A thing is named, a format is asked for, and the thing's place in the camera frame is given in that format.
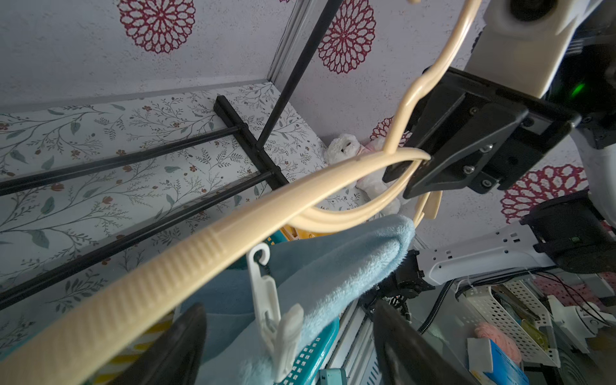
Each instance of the leaf pattern wallpaper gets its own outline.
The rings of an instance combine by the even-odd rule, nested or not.
[[[272,83],[0,114],[0,180],[211,132],[225,125],[213,112],[225,95],[258,136],[280,93]],[[265,145],[289,181],[325,166],[325,145],[289,105]],[[256,175],[232,137],[109,171],[0,197],[0,290],[160,221]],[[0,312],[0,358],[111,282],[165,248],[257,200],[265,182],[110,256]],[[366,200],[345,189],[320,207],[349,209]]]

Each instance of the beige plastic hanger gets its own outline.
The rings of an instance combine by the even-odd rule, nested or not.
[[[466,0],[436,63],[404,95],[383,151],[356,156],[303,177],[167,249],[8,356],[0,363],[2,383],[80,385],[150,325],[285,224],[314,232],[337,232],[381,211],[404,189],[420,162],[430,159],[416,148],[397,148],[398,143],[417,101],[451,64],[480,3]],[[351,182],[402,161],[413,162],[398,181],[367,204],[335,212],[314,207]],[[426,213],[436,212],[429,209],[424,216]]]
[[[415,227],[419,226],[424,217],[428,219],[436,218],[442,197],[442,191],[427,192],[419,196],[415,204],[415,216],[413,216]]]

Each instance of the white wall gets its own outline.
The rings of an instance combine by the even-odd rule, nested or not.
[[[4,1],[0,108],[264,79],[294,6],[293,0],[193,0],[186,42],[157,54],[127,36],[119,3]]]

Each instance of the teal plastic basket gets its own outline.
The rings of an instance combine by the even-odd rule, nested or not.
[[[323,331],[306,345],[293,362],[291,373],[280,382],[280,385],[309,385],[321,369],[325,356],[330,351],[338,335],[340,321],[336,318]]]

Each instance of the red flower pattern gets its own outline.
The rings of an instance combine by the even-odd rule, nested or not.
[[[606,272],[599,275],[608,282],[612,289],[616,289],[616,273]]]
[[[575,296],[575,300],[573,300],[569,293],[567,293],[565,288],[558,282],[554,282],[543,277],[537,277],[536,279],[534,279],[533,282],[535,285],[537,285],[537,287],[539,287],[539,289],[541,289],[544,295],[555,296],[556,299],[558,299],[558,301],[560,301],[560,303],[565,306],[575,306],[575,301],[577,301],[579,304],[582,304],[583,301],[586,301],[594,303],[602,310],[605,310],[606,308],[605,305],[601,302],[601,300],[597,298],[597,296],[584,283],[571,286],[582,296],[582,298],[580,298],[577,294],[575,294],[573,290],[569,290],[571,295]]]
[[[318,56],[335,73],[348,73],[366,60],[375,38],[374,10],[368,0],[344,0],[323,40]]]
[[[583,190],[587,186],[584,169],[572,164],[529,171],[505,191],[505,197],[501,199],[501,213],[507,218],[507,223],[512,223],[541,202]]]
[[[126,35],[157,54],[179,48],[195,23],[192,0],[120,0],[118,8]]]
[[[376,127],[372,130],[372,135],[370,135],[370,140],[375,140],[376,138],[382,136],[386,137],[389,132],[389,126],[391,126],[391,122],[394,120],[394,117],[385,118],[382,122],[376,125]],[[402,138],[400,139],[399,147],[404,146],[404,143],[407,142],[408,138],[411,137],[410,131],[405,131],[402,134]]]

